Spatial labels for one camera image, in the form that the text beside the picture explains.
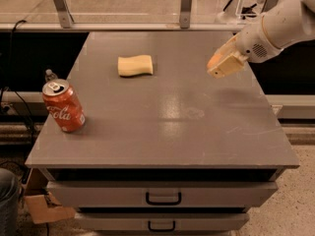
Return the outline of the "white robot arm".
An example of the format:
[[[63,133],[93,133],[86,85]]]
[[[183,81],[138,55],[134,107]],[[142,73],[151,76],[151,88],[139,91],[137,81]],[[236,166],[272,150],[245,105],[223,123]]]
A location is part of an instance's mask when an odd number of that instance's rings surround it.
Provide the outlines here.
[[[222,78],[242,70],[246,62],[263,63],[297,42],[315,38],[315,0],[283,0],[247,24],[207,64]]]

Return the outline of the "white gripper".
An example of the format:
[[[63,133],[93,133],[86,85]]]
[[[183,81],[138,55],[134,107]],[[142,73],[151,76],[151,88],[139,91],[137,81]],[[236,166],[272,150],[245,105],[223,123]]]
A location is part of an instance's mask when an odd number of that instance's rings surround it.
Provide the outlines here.
[[[272,38],[277,21],[275,16],[263,15],[247,24],[216,50],[215,56],[220,61],[211,69],[207,67],[207,72],[219,79],[242,70],[247,59],[252,63],[263,63],[278,56],[283,49]]]

